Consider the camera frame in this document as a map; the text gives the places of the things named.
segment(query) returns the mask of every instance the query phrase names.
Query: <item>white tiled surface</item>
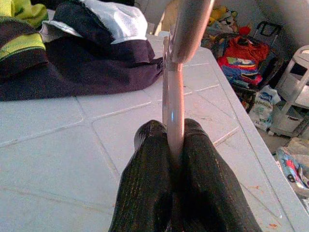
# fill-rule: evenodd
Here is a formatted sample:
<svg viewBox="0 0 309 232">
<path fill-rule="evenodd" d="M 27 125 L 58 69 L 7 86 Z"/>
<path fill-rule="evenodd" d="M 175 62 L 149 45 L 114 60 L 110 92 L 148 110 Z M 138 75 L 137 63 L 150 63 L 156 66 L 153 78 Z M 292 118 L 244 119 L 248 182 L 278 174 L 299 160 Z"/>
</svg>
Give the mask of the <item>white tiled surface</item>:
<svg viewBox="0 0 309 232">
<path fill-rule="evenodd" d="M 163 39 L 148 39 L 159 56 Z M 231 166 L 263 231 L 307 231 L 306 211 L 210 51 L 199 48 L 183 71 L 185 114 Z M 162 78 L 132 93 L 0 102 L 0 231 L 107 231 L 134 133 L 161 121 L 161 99 Z"/>
</svg>

